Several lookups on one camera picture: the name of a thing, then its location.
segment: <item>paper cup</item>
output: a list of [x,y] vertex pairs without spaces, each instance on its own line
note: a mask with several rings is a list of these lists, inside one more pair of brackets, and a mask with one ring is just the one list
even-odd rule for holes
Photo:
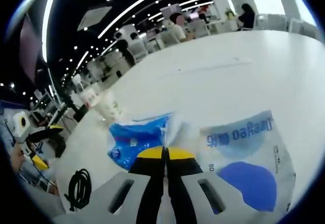
[[94,108],[109,124],[120,119],[121,111],[110,91],[98,96],[91,104],[91,108]]

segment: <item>white table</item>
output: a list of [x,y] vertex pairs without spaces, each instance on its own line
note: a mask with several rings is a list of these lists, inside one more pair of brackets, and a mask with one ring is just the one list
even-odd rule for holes
[[[197,127],[271,109],[297,173],[292,205],[320,166],[325,149],[325,48],[315,39],[270,30],[208,36],[147,56],[110,90],[131,115],[176,110]],[[94,111],[75,128],[58,161],[62,196],[76,170],[90,172],[93,190],[122,170],[107,156],[107,132]],[[62,201],[68,210],[64,197]]]

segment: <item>blue packaging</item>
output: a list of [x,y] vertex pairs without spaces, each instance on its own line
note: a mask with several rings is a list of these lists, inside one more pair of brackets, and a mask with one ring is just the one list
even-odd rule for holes
[[108,156],[120,167],[130,170],[141,151],[163,145],[170,116],[167,114],[147,123],[141,120],[135,125],[112,124],[109,131],[115,146]]

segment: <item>coiled black cable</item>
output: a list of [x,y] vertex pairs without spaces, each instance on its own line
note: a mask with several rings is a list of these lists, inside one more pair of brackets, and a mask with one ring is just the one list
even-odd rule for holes
[[70,180],[68,194],[64,195],[70,202],[70,211],[75,211],[75,208],[82,209],[88,205],[90,194],[91,181],[88,171],[86,169],[76,171]]

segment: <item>ceiling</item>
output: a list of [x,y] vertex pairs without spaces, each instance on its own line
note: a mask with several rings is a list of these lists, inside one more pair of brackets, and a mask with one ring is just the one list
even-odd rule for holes
[[[29,11],[30,18],[39,36],[41,36],[46,1],[37,0]],[[86,51],[89,51],[89,54],[86,56],[85,61],[97,57],[97,54],[103,52],[103,49],[107,48],[110,41],[113,40],[113,35],[116,32],[115,28],[130,23],[138,24],[148,18],[148,14],[152,16],[158,13],[160,8],[168,4],[182,3],[189,0],[160,0],[158,4],[155,3],[157,0],[145,0],[125,14],[101,39],[98,39],[98,35],[107,25],[136,1],[138,0],[111,0],[110,2],[106,0],[54,0],[47,29],[47,57],[54,76],[58,80],[66,73],[70,76]],[[208,1],[210,0],[201,0],[198,1],[198,4]],[[87,31],[77,31],[81,19],[88,10],[103,6],[111,6],[112,9],[100,23],[89,27]],[[132,15],[136,13],[138,13],[136,17],[132,18]],[[148,22],[149,27],[154,25],[160,17],[154,18],[154,22]],[[136,26],[136,28],[141,32],[146,31],[140,25]]]

